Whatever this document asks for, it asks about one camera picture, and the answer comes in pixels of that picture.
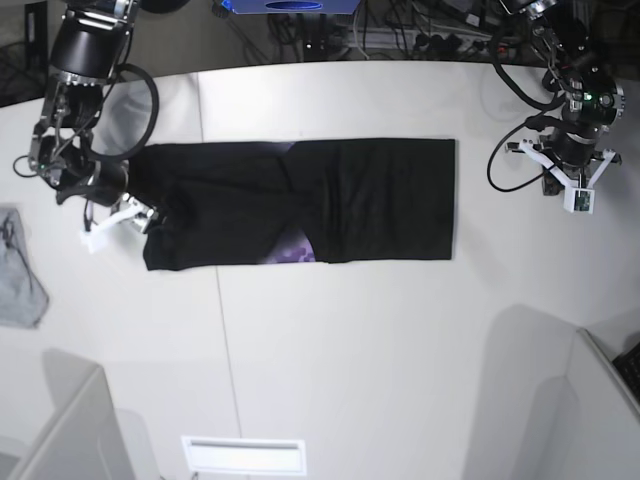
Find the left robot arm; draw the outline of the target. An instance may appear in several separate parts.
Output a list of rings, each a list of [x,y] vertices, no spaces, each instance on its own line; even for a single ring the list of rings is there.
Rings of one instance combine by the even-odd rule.
[[[502,7],[506,17],[488,46],[491,64],[505,85],[536,111],[515,129],[535,131],[538,137],[515,142],[507,133],[496,147],[539,165],[544,195],[562,196],[566,211],[592,213],[597,181],[621,160],[615,150],[597,145],[624,113],[624,90],[609,74],[602,46],[565,2],[505,1]],[[542,86],[552,95],[547,103],[527,95],[499,58],[499,44],[518,17],[525,19],[527,42],[546,66]]]

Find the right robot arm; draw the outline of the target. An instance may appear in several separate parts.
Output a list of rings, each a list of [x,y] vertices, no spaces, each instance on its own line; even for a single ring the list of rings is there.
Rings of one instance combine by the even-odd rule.
[[[72,197],[85,201],[82,243],[97,252],[110,231],[131,223],[144,231],[157,217],[155,208],[131,193],[130,162],[144,149],[159,116],[159,91],[153,78],[128,56],[138,1],[69,1],[50,56],[53,68],[30,150],[23,155],[27,178],[40,178],[56,193],[58,204]],[[107,99],[124,74],[147,86],[151,99],[141,138],[118,154],[93,147]]]

